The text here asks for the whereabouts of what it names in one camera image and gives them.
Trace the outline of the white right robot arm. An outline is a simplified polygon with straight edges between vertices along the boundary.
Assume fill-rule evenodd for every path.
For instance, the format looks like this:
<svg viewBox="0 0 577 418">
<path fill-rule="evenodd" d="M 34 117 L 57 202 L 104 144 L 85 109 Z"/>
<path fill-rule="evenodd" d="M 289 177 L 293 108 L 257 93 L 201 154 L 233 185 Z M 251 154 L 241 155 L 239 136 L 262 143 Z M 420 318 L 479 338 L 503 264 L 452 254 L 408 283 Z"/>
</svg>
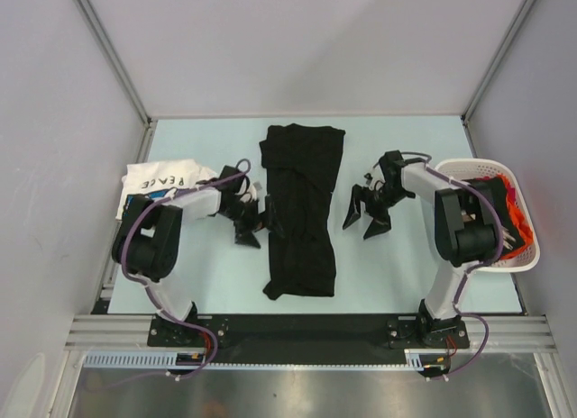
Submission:
<svg viewBox="0 0 577 418">
<path fill-rule="evenodd" d="M 419 305 L 414 335 L 436 347 L 460 330 L 459 303 L 468 279 L 500 258 L 504 236 L 488 181 L 460 181 L 432 168 L 430 161 L 424 153 L 386 152 L 375 165 L 380 176 L 368 173 L 365 185 L 353 186 L 343 227 L 367 214 L 371 223 L 363 237 L 369 239 L 390 231 L 389 209 L 403 199 L 420 197 L 432 205 L 435 249 L 442 262 Z"/>
</svg>

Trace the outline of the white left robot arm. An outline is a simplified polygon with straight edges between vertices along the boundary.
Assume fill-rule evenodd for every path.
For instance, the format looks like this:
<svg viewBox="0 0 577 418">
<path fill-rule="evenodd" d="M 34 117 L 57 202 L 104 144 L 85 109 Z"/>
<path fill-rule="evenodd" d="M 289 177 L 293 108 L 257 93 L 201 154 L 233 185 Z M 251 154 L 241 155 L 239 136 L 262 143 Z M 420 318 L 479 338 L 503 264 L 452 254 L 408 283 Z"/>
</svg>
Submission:
<svg viewBox="0 0 577 418">
<path fill-rule="evenodd" d="M 128 281 L 143 288 L 157 315 L 169 321 L 167 333 L 179 345 L 193 343 L 199 334 L 195 304 L 173 272 L 184 219 L 221 215 L 233 224 L 235 244 L 255 249 L 261 246 L 256 232 L 283 233 L 272 196 L 259 197 L 250 170 L 248 159 L 221 172 L 193 159 L 127 168 L 111 257 Z"/>
</svg>

